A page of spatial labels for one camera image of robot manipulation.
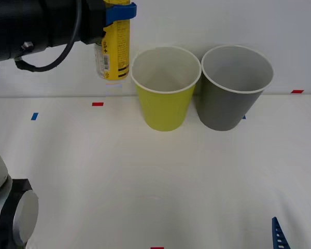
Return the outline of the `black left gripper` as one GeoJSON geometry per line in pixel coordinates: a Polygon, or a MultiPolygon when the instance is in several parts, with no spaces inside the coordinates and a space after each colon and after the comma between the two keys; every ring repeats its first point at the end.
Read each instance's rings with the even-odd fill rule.
{"type": "Polygon", "coordinates": [[[82,22],[80,40],[85,44],[96,43],[105,36],[104,26],[115,21],[133,19],[137,15],[137,5],[111,5],[106,8],[103,0],[82,1],[82,22]]]}

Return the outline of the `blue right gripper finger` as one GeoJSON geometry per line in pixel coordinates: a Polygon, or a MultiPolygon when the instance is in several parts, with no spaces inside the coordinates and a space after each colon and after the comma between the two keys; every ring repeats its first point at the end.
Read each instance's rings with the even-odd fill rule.
{"type": "Polygon", "coordinates": [[[288,242],[276,217],[272,218],[273,249],[288,249],[288,242]]]}

